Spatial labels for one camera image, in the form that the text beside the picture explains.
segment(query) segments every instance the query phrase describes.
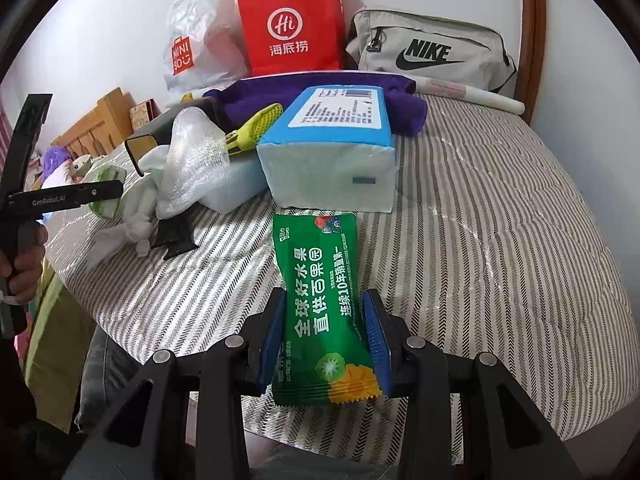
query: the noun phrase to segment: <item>hand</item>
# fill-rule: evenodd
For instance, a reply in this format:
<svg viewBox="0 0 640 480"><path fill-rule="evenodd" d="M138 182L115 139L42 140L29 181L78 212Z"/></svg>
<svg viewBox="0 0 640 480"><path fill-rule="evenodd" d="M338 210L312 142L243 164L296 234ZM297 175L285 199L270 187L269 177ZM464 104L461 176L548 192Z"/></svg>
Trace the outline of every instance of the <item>hand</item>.
<svg viewBox="0 0 640 480"><path fill-rule="evenodd" d="M15 259L15 276L9 282L9 290L20 303L29 303L36 295L38 280L42 275L44 244L48 236L46 227L39 226L36 231L36 244L18 254ZM11 271L11 265L0 251L0 276L8 278Z"/></svg>

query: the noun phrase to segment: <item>blue tissue packaging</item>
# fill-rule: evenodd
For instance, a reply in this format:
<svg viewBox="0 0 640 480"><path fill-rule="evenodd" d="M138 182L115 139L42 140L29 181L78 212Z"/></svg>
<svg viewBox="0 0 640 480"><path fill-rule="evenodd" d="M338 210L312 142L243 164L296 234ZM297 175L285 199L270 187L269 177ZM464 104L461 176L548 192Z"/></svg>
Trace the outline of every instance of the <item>blue tissue packaging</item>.
<svg viewBox="0 0 640 480"><path fill-rule="evenodd" d="M382 88L307 88L257 146L276 204L389 213L396 150Z"/></svg>

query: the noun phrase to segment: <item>kiwi slice image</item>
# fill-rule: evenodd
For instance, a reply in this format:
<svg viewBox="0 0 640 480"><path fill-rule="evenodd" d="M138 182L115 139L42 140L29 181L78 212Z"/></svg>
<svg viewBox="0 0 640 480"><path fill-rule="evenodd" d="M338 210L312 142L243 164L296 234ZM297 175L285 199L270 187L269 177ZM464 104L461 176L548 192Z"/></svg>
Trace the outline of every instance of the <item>kiwi slice image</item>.
<svg viewBox="0 0 640 480"><path fill-rule="evenodd" d="M342 357L337 352L331 352L321 357L316 364L316 373L323 381L331 382L340 379L347 370Z"/></svg>

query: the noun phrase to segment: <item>pink curtain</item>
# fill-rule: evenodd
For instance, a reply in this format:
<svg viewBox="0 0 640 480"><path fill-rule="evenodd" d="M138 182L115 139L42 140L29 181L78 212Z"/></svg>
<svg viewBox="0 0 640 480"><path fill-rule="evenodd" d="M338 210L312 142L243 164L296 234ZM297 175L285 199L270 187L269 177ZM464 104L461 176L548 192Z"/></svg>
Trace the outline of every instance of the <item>pink curtain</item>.
<svg viewBox="0 0 640 480"><path fill-rule="evenodd" d="M2 168L4 168L4 160L6 159L6 150L9 149L9 142L11 136L14 134L11 126L9 125L9 119L4 113L2 108L2 102L0 102L0 174L2 174Z"/></svg>

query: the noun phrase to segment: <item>floor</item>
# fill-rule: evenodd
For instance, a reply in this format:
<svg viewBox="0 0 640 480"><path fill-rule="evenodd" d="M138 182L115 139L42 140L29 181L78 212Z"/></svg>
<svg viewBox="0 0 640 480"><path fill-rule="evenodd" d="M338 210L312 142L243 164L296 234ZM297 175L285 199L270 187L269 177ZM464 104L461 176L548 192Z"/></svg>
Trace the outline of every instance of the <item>floor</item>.
<svg viewBox="0 0 640 480"><path fill-rule="evenodd" d="M606 476L640 431L640 397L603 423L565 442L585 478Z"/></svg>

